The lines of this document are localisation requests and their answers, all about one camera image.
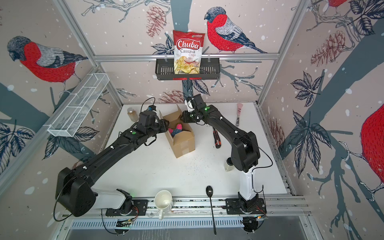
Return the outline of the brown cardboard express box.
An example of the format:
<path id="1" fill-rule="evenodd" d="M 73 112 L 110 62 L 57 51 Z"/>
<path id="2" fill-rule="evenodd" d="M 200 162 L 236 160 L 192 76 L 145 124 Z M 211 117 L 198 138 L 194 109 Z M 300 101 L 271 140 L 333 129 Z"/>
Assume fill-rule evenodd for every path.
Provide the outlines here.
<path id="1" fill-rule="evenodd" d="M 180 158 L 196 149 L 195 134 L 189 124 L 181 121 L 182 112 L 178 105 L 165 105 L 159 110 L 160 117 L 170 122 L 169 128 L 174 129 L 177 124 L 183 125 L 183 131 L 175 135 L 174 138 L 171 137 L 169 131 L 165 133 L 176 158 Z"/>

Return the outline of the red black utility knife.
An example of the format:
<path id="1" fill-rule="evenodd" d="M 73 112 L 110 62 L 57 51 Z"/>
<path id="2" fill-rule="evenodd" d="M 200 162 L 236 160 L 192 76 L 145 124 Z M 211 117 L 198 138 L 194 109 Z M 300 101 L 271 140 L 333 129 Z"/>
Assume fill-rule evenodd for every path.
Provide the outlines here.
<path id="1" fill-rule="evenodd" d="M 221 147 L 221 139 L 220 139 L 218 131 L 215 128 L 213 128 L 213 135 L 214 135 L 214 140 L 215 140 L 215 147 L 217 149 L 219 149 Z"/>

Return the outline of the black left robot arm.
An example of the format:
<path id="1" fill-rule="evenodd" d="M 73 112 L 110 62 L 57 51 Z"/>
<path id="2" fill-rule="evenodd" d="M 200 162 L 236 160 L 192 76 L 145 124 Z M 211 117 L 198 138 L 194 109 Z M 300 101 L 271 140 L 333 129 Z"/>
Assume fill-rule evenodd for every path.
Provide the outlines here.
<path id="1" fill-rule="evenodd" d="M 160 119 L 155 111 L 146 110 L 139 115 L 139 121 L 122 132 L 119 137 L 98 155 L 74 169 L 64 168 L 58 174 L 56 202 L 73 216 L 80 217 L 95 207 L 108 192 L 93 190 L 97 180 L 119 160 L 147 146 L 149 138 L 166 133 L 169 121 Z"/>

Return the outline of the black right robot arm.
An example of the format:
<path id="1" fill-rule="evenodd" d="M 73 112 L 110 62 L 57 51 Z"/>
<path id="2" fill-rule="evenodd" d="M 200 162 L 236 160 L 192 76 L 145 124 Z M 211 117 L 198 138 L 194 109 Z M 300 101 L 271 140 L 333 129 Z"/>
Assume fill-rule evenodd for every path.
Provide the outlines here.
<path id="1" fill-rule="evenodd" d="M 252 170 L 259 163 L 260 149 L 253 132 L 245 132 L 227 120 L 213 105 L 207 105 L 201 95 L 185 100 L 187 110 L 182 113 L 184 123 L 205 124 L 216 129 L 231 145 L 231 161 L 234 167 L 243 172 L 240 178 L 240 198 L 250 201 L 257 196 L 253 187 Z"/>

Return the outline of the colourful plush toy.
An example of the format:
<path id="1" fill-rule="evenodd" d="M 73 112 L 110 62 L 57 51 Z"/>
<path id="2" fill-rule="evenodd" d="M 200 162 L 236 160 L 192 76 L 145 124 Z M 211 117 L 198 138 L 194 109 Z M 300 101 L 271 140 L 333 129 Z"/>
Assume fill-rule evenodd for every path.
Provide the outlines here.
<path id="1" fill-rule="evenodd" d="M 183 125 L 177 124 L 174 129 L 168 128 L 168 131 L 171 134 L 171 137 L 174 138 L 175 135 L 177 135 L 183 131 Z"/>

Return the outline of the brown spice jar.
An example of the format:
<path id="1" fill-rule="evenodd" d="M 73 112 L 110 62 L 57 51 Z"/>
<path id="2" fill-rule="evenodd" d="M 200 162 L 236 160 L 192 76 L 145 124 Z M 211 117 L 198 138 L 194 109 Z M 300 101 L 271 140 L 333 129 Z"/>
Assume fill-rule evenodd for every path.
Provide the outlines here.
<path id="1" fill-rule="evenodd" d="M 137 122 L 139 120 L 139 115 L 137 114 L 136 110 L 133 108 L 127 109 L 127 114 L 132 122 Z"/>

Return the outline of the black lid glass jar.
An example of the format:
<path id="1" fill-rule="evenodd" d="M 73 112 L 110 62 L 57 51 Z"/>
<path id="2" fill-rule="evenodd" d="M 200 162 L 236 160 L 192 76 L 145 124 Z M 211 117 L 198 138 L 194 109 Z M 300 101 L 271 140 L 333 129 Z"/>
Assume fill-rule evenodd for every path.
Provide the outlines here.
<path id="1" fill-rule="evenodd" d="M 226 172 L 230 172 L 235 168 L 231 158 L 227 158 L 224 163 L 224 168 Z"/>

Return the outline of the Chuba cassava chips bag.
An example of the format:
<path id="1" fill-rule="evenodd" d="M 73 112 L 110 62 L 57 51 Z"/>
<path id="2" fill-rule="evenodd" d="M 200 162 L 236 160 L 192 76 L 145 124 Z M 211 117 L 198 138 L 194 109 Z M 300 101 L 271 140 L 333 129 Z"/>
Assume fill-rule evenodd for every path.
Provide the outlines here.
<path id="1" fill-rule="evenodd" d="M 199 74 L 205 34 L 173 30 L 175 74 Z"/>

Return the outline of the cream ceramic mug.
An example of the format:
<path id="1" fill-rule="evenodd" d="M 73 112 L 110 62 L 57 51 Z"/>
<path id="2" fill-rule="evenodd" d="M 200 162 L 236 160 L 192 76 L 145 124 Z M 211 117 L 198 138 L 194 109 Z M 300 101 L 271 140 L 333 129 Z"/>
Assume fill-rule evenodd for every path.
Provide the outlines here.
<path id="1" fill-rule="evenodd" d="M 165 214 L 172 209 L 172 194 L 167 190 L 158 192 L 155 196 L 155 206 L 159 210 L 159 220 L 162 220 Z"/>

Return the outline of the black long spoon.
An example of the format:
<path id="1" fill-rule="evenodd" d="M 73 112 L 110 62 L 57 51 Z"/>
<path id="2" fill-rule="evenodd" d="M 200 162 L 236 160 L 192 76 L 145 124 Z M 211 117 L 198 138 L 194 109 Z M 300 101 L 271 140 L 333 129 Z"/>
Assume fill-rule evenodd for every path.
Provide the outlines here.
<path id="1" fill-rule="evenodd" d="M 216 222 L 215 222 L 215 217 L 214 217 L 214 211 L 213 211 L 213 204 L 212 204 L 212 196 L 213 196 L 213 188 L 212 186 L 207 186 L 206 187 L 206 194 L 210 199 L 210 206 L 211 206 L 211 213 L 212 213 L 212 221 L 213 221 L 213 231 L 214 235 L 217 235 L 217 229 L 216 229 Z"/>

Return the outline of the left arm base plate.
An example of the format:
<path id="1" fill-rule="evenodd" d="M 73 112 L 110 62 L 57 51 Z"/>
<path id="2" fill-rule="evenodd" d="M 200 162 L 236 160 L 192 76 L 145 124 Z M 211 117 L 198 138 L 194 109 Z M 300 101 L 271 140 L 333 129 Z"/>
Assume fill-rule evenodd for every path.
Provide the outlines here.
<path id="1" fill-rule="evenodd" d="M 107 209 L 105 215 L 107 217 L 145 216 L 148 203 L 148 200 L 125 200 L 118 209 Z"/>

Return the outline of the aluminium front rail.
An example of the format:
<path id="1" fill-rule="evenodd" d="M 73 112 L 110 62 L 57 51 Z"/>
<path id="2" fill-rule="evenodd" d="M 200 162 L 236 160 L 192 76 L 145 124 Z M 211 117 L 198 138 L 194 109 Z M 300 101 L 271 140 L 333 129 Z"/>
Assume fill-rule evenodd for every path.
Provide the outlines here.
<path id="1" fill-rule="evenodd" d="M 289 194 L 283 195 L 265 195 L 259 194 L 259 197 L 265 200 L 267 214 L 262 215 L 228 215 L 227 211 L 223 209 L 225 206 L 225 199 L 234 199 L 236 196 L 213 196 L 212 204 L 215 217 L 251 217 L 251 216 L 262 216 L 265 218 L 268 217 L 281 217 L 281 216 L 310 216 L 312 213 L 310 211 L 309 205 L 307 204 L 304 197 L 292 196 Z M 155 206 L 154 198 L 134 198 L 136 200 L 148 200 L 148 207 L 145 216 L 138 216 L 140 218 L 153 218 L 157 219 L 159 217 L 159 210 Z M 88 211 L 85 215 L 81 216 L 82 218 L 98 218 L 101 215 L 105 215 L 106 210 L 92 209 Z M 210 199 L 207 196 L 203 197 L 173 197 L 173 206 L 172 209 L 165 214 L 165 218 L 199 218 L 199 217 L 211 217 L 211 206 Z M 107 217 L 109 218 L 121 218 L 128 219 L 133 218 L 133 216 L 125 217 Z"/>

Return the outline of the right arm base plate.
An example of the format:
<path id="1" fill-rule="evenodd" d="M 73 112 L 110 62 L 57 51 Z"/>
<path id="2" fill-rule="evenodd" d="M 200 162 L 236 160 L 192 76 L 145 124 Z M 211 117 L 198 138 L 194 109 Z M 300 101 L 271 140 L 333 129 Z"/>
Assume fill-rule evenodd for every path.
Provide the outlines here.
<path id="1" fill-rule="evenodd" d="M 225 206 L 223 209 L 227 211 L 228 215 L 266 215 L 265 200 L 258 196 L 246 201 L 242 197 L 239 199 L 225 199 Z"/>

